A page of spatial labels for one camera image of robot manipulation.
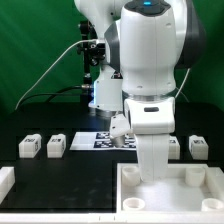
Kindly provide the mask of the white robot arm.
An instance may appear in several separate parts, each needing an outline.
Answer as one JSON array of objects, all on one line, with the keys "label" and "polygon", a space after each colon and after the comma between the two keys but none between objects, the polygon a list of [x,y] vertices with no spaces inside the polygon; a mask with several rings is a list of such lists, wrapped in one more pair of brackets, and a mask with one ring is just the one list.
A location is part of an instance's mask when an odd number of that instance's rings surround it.
[{"label": "white robot arm", "polygon": [[105,46],[92,112],[111,117],[110,137],[134,136],[140,177],[165,176],[175,130],[174,70],[202,55],[205,31],[192,0],[74,0]]}]

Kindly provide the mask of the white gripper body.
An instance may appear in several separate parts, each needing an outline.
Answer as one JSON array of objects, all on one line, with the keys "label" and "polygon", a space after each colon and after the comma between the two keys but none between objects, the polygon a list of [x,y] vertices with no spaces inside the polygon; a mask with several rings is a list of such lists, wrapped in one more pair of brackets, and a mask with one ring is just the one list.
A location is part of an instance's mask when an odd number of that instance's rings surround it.
[{"label": "white gripper body", "polygon": [[170,134],[175,130],[175,99],[124,101],[126,118],[136,141],[140,177],[143,182],[165,177]]}]

